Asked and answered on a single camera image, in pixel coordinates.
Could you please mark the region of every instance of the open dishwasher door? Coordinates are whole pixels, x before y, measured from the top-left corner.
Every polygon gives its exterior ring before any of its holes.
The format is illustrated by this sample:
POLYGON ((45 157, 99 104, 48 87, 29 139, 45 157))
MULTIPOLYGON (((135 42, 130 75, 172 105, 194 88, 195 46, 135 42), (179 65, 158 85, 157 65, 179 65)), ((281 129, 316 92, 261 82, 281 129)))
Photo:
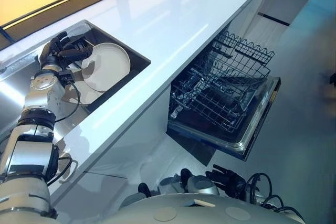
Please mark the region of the open dishwasher door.
POLYGON ((273 56, 221 31, 172 82, 169 129, 246 160, 281 85, 273 56))

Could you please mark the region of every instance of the black cable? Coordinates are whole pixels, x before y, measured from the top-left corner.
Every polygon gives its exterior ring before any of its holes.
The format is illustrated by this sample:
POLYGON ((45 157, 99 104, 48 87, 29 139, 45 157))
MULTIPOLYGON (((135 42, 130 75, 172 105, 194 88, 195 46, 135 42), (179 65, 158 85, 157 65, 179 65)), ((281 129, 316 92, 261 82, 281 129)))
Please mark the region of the black cable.
POLYGON ((258 173, 256 176, 254 176, 252 182, 251 182, 251 187, 250 187, 250 203, 255 204, 256 202, 256 186, 258 183, 258 179, 260 178, 260 174, 258 173))
POLYGON ((64 119, 66 119, 66 118, 72 116, 72 115, 76 112, 76 110, 78 109, 78 107, 79 107, 79 103, 80 103, 80 94, 79 94, 79 91, 78 91, 78 89, 77 89, 77 87, 76 87, 75 84, 73 84, 73 83, 70 83, 70 84, 73 86, 73 88, 75 89, 76 94, 77 94, 77 104, 76 104, 76 107, 75 107, 75 109, 74 109, 70 114, 68 114, 68 115, 65 116, 64 118, 61 118, 61 119, 56 120, 55 123, 60 122, 60 121, 62 121, 62 120, 64 120, 64 119))
POLYGON ((255 179, 252 182, 251 185, 251 189, 250 189, 250 197, 252 197, 252 200, 250 198, 250 201, 252 204, 256 203, 256 186, 257 186, 257 182, 260 179, 261 176, 265 176, 268 180, 268 184, 269 184, 269 193, 268 193, 268 197, 270 197, 272 195, 272 191, 273 191, 273 186, 272 186, 272 182, 271 179, 269 178, 269 176, 266 173, 259 173, 255 179))
POLYGON ((304 218, 302 217, 302 215, 294 207, 280 207, 280 208, 276 209, 274 212, 282 212, 282 211, 285 211, 285 210, 293 211, 297 216, 299 216, 304 221, 304 218))
POLYGON ((246 184, 245 184, 245 186, 244 186, 244 190, 243 190, 243 192, 246 192, 246 190, 247 190, 247 187, 248 187, 248 184, 251 182, 251 180, 255 177, 255 176, 257 176, 258 174, 257 173, 254 173, 249 179, 248 179, 248 181, 246 182, 246 184))
POLYGON ((59 157, 58 158, 58 160, 63 160, 63 159, 68 159, 69 163, 64 168, 64 170, 60 174, 57 175, 56 178, 54 178, 53 180, 51 180, 50 182, 47 183, 47 186, 50 186, 52 183, 54 183, 55 181, 57 181, 61 176, 63 176, 63 174, 67 171, 67 169, 69 169, 70 165, 72 164, 72 157, 59 157))
POLYGON ((265 204, 266 204, 270 199, 273 199, 273 198, 277 198, 277 199, 279 199, 280 204, 281 204, 281 206, 283 207, 283 203, 284 203, 284 202, 282 201, 281 197, 280 197, 279 195, 276 195, 276 194, 273 194, 273 195, 267 197, 267 198, 264 200, 264 202, 261 203, 261 206, 264 207, 265 204))

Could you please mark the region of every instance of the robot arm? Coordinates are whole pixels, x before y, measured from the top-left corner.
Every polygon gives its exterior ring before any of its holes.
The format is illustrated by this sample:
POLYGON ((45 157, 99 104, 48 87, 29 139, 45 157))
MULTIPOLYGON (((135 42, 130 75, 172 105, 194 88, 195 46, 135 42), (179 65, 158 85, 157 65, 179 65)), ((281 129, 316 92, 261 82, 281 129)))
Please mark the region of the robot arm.
POLYGON ((32 78, 21 117, 0 161, 0 220, 14 216, 7 223, 23 215, 56 217, 46 183, 58 167, 59 149, 52 141, 60 99, 65 85, 73 83, 66 67, 92 53, 92 48, 74 48, 66 36, 60 33, 44 46, 41 69, 32 78))

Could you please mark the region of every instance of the robot hand on floor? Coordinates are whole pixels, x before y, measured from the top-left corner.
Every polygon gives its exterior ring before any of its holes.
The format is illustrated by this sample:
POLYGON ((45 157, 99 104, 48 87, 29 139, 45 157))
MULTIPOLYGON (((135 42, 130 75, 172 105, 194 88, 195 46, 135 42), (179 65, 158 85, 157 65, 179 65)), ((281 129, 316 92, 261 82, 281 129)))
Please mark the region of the robot hand on floor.
MULTIPOLYGON (((138 187, 138 193, 129 196, 121 205, 119 211, 105 224, 299 224, 304 221, 297 215, 283 210, 291 210, 289 207, 275 207, 270 204, 272 198, 263 198, 260 194, 255 204, 246 203, 249 198, 239 199, 245 196, 244 191, 250 191, 256 181, 262 176, 261 173, 254 174, 246 182, 241 176, 231 170, 214 165, 214 170, 202 175, 194 176, 188 169, 182 169, 181 175, 170 178, 171 186, 176 192, 152 196, 151 191, 145 183, 138 187), (176 181, 179 177, 180 188, 177 188, 176 181), (217 189, 222 189, 227 195, 219 195, 217 189)), ((169 178, 162 180, 167 186, 169 178)), ((171 191, 170 188, 161 187, 162 193, 171 191)))

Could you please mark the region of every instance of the white plate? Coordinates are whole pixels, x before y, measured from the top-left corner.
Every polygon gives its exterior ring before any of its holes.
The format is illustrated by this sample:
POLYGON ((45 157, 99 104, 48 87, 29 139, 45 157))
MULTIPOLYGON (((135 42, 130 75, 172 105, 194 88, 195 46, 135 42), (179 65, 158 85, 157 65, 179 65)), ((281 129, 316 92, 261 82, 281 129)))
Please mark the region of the white plate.
MULTIPOLYGON (((86 84, 81 69, 71 69, 71 71, 75 76, 75 85, 80 93, 80 104, 91 104, 103 94, 103 92, 98 92, 86 84)), ((77 93, 72 85, 65 86, 65 94, 62 97, 62 100, 69 103, 77 103, 77 93)))
POLYGON ((91 88, 105 92, 124 78, 131 69, 130 58, 117 44, 101 43, 82 62, 84 81, 91 88))

